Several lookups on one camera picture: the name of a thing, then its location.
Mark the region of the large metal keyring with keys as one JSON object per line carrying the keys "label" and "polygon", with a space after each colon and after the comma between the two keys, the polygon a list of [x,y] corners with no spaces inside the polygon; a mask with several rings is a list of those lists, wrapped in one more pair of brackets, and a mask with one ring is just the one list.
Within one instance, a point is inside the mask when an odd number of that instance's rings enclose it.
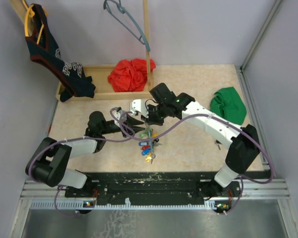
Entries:
{"label": "large metal keyring with keys", "polygon": [[161,145],[159,143],[158,133],[152,128],[152,126],[145,123],[145,130],[139,134],[141,141],[138,143],[141,155],[144,157],[145,161],[153,164],[154,159],[156,158],[155,148]]}

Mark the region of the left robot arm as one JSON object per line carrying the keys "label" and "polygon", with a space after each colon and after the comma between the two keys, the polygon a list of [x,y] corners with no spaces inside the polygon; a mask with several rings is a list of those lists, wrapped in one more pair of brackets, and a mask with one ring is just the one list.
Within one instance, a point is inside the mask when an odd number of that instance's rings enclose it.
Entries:
{"label": "left robot arm", "polygon": [[67,168],[70,159],[86,154],[94,154],[103,149],[107,141],[120,143],[127,141],[107,139],[107,134],[120,133],[119,120],[122,120],[123,129],[129,135],[143,131],[143,121],[129,115],[121,116],[121,108],[114,109],[113,120],[106,120],[100,111],[92,112],[89,116],[85,135],[80,138],[56,141],[50,137],[42,140],[32,158],[28,162],[25,172],[36,182],[44,183],[49,187],[65,185],[74,187],[81,196],[87,197],[93,192],[93,184],[87,181],[87,175]]}

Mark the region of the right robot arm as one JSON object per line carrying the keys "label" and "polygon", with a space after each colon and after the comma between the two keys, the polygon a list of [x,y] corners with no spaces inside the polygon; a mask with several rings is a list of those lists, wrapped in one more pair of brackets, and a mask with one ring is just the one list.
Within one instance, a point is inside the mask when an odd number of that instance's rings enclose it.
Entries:
{"label": "right robot arm", "polygon": [[145,118],[148,124],[163,125],[166,117],[185,119],[211,135],[227,150],[225,162],[214,176],[212,191],[217,196],[224,196],[229,191],[229,184],[246,172],[260,150],[258,133],[254,126],[246,127],[228,122],[203,107],[186,93],[175,95],[165,83],[160,83],[150,91],[157,105],[148,105],[149,114]]}

